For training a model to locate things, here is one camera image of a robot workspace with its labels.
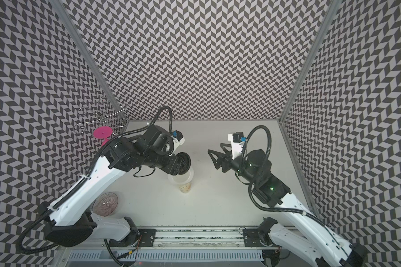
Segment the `printed paper milk tea cup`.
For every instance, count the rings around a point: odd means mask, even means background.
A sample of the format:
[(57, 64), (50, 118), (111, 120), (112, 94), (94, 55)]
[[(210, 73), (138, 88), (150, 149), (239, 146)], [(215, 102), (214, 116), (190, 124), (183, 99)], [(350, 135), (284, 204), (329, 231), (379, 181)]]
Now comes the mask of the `printed paper milk tea cup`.
[(190, 192), (193, 178), (194, 170), (192, 167), (183, 175), (168, 175), (168, 180), (173, 185), (177, 186), (182, 193)]

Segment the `black plastic cup lid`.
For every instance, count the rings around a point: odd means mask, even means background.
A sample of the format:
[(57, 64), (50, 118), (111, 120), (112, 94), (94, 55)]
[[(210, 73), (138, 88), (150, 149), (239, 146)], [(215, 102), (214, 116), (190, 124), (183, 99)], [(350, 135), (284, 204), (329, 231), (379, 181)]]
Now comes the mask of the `black plastic cup lid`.
[(189, 171), (192, 164), (190, 156), (185, 152), (180, 152), (176, 154), (176, 157), (180, 160), (177, 174), (178, 175), (186, 174)]

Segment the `translucent round leak-proof paper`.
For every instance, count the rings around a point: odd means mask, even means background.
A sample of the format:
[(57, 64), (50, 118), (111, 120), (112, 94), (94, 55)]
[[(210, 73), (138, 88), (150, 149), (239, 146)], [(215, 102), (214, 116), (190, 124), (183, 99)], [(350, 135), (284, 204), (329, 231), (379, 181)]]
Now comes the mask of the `translucent round leak-proof paper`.
[(194, 170), (190, 167), (189, 171), (184, 175), (170, 175), (168, 174), (168, 180), (174, 185), (185, 185), (190, 183), (194, 177)]

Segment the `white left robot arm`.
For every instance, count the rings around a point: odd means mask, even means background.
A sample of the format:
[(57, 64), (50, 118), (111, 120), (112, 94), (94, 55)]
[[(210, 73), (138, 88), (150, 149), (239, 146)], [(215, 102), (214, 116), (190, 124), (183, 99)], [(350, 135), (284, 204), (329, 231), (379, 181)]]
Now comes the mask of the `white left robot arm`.
[[(39, 206), (39, 217), (20, 234), (16, 251), (30, 255), (57, 246), (71, 248), (89, 238), (136, 244), (140, 232), (131, 218), (109, 218), (89, 212), (88, 208), (112, 183), (132, 169), (147, 166), (171, 176), (183, 175), (190, 169), (189, 155), (174, 153), (184, 143), (182, 133), (173, 131), (171, 126), (165, 130), (155, 125), (164, 110), (172, 114), (170, 107), (163, 106), (149, 125), (127, 131), (105, 143), (94, 156), (86, 174), (75, 185), (55, 201)], [(44, 238), (50, 245), (32, 249), (24, 247), (24, 238), (43, 221), (47, 223), (43, 228)]]

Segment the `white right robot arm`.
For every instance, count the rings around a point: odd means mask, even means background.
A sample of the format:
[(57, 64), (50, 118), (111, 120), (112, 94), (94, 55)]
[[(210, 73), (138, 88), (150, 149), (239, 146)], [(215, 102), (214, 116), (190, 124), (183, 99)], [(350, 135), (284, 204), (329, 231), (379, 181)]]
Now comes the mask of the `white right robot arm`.
[(332, 231), (272, 174), (269, 160), (272, 137), (268, 127), (258, 125), (247, 136), (235, 132), (229, 141), (229, 144), (220, 144), (221, 152), (207, 151), (215, 168), (224, 173), (232, 170), (238, 178), (245, 179), (248, 196), (256, 208), (284, 215), (302, 233), (294, 234), (277, 220), (267, 217), (257, 229), (263, 245), (280, 246), (312, 267), (364, 266), (367, 248)]

